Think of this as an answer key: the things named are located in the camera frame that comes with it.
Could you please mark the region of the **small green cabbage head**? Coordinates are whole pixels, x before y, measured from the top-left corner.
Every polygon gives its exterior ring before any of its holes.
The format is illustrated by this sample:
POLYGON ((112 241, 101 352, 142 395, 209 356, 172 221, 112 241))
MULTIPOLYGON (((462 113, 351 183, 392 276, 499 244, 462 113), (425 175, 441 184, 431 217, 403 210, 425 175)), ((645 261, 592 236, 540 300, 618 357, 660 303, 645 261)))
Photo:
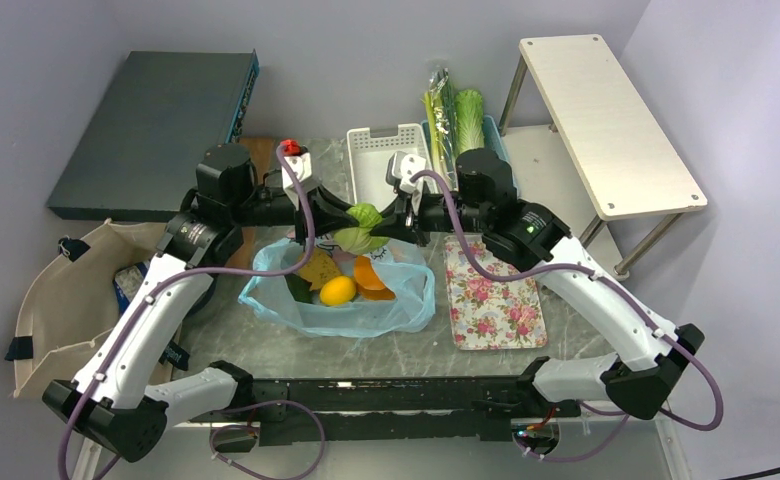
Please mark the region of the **small green cabbage head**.
POLYGON ((384 247, 389 242, 388 237, 372 234, 372 229, 383 220, 374 205, 357 203, 347 210, 347 214, 357 221, 357 225, 343 228, 333 234, 334 241, 344 252, 365 255, 384 247))

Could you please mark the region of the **orange pumpkin slice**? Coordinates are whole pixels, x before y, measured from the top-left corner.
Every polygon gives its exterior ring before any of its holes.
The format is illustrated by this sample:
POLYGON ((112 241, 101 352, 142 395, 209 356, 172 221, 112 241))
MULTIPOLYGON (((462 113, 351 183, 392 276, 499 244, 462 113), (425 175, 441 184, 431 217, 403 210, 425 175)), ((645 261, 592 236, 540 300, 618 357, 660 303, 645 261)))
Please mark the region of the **orange pumpkin slice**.
POLYGON ((395 293, 378 277, 369 257, 355 258, 353 274, 357 292, 361 297, 371 301, 389 301, 396 298, 395 293))

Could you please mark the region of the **green celery stalks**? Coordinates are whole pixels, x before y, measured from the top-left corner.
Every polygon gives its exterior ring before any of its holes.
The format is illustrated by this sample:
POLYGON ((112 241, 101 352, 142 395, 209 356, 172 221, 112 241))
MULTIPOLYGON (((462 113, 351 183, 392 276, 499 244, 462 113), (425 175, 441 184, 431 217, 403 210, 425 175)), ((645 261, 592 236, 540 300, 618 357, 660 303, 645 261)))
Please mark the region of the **green celery stalks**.
POLYGON ((428 122, 428 133, 430 139, 430 155, 433 169, 447 183, 449 187, 453 186, 447 160, 444 158, 444 150, 441 146, 441 135, 438 122, 438 110, 436 103, 436 94, 427 90, 423 96, 426 117, 428 122))

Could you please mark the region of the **light blue printed grocery bag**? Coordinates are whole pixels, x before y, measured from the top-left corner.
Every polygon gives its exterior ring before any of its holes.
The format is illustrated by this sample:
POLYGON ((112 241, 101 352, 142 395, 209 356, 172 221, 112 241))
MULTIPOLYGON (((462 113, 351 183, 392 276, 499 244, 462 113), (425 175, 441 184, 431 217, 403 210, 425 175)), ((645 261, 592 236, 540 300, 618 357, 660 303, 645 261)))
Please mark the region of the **light blue printed grocery bag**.
POLYGON ((378 277, 396 295, 394 299, 355 299, 340 306, 323 306, 318 300, 296 301, 284 277, 253 277, 238 301, 258 320, 307 336, 373 338, 421 331, 434 316, 436 305, 435 275, 420 249, 391 240, 370 256, 377 263, 378 277))

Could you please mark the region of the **green napa cabbage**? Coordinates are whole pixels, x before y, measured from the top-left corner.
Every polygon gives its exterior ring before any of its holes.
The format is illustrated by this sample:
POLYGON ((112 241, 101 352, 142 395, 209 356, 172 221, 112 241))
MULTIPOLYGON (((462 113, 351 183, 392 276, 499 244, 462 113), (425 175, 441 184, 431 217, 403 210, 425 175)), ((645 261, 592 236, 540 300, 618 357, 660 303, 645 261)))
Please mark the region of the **green napa cabbage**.
POLYGON ((457 153, 484 148, 484 110, 481 93, 475 89, 459 91, 455 96, 455 114, 457 153))

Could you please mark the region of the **green chives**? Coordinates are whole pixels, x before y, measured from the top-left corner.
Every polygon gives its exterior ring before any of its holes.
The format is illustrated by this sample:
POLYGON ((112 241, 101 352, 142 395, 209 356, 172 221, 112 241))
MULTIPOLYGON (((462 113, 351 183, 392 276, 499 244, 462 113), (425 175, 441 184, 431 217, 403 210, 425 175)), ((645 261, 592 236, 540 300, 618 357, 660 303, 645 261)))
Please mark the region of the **green chives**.
POLYGON ((427 90, 431 90, 437 97, 436 103, 439 117, 438 122, 441 135, 441 146, 444 150, 444 158, 448 163, 448 169, 450 173, 454 173, 454 160, 456 157, 455 92, 447 67, 441 64, 435 66, 429 78, 427 90))

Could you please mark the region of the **beige canvas tote bag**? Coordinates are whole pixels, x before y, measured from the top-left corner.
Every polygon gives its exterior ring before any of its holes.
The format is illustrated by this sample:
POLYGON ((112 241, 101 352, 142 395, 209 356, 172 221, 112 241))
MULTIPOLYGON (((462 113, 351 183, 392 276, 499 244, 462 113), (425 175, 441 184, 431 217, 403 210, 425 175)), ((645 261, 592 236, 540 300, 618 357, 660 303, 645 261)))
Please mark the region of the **beige canvas tote bag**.
POLYGON ((51 381, 71 380, 96 354, 120 318, 116 272, 150 259, 164 230, 107 220, 58 242, 58 256, 25 295, 8 347, 14 398, 40 399, 51 381))

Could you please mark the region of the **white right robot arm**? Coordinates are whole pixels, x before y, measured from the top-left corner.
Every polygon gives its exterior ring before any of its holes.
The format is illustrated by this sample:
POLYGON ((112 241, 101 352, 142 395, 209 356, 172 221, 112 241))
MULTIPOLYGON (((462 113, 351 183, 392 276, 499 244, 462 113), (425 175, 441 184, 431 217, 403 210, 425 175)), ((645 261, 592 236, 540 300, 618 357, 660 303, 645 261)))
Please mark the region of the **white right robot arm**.
POLYGON ((517 401, 540 415, 562 402, 609 401, 650 420, 664 409, 684 371, 698 367, 702 331, 661 317, 591 256, 550 209, 519 197, 509 163, 486 148, 463 153, 456 188, 419 156, 397 152, 385 180, 395 199, 374 228, 380 236, 421 243, 432 232, 482 237, 486 249, 565 300, 609 343, 605 356, 535 359, 518 377, 517 401))

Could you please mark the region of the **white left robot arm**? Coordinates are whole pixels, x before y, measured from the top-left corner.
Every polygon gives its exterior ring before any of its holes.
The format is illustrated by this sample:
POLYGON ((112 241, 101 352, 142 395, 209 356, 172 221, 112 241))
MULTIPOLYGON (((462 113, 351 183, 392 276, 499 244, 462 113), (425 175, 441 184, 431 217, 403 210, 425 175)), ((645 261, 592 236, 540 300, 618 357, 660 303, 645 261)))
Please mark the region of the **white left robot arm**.
POLYGON ((312 173, 309 150, 293 140, 276 155, 282 184, 261 183, 241 144, 210 148, 196 168, 196 184, 168 222, 133 300, 96 354, 70 380, 55 380, 43 402, 79 433, 127 462, 144 458, 164 432, 202 414, 230 420, 253 406, 253 378, 226 361, 168 383, 150 381, 178 327, 228 270, 253 226, 291 225, 298 242, 353 224, 345 204, 312 173))

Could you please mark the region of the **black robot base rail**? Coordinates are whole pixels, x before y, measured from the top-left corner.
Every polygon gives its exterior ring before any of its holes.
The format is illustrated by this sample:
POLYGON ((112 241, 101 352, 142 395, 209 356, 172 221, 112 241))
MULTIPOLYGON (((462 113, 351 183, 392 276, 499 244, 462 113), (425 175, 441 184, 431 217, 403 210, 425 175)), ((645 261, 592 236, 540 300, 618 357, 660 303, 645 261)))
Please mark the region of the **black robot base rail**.
POLYGON ((516 375, 460 377, 263 379, 253 385, 255 413, 205 412, 194 424, 252 421, 262 446, 316 441, 473 437, 509 441, 525 422, 554 426, 581 414, 574 400, 552 404, 516 375), (323 432, 301 410, 320 419, 323 432))

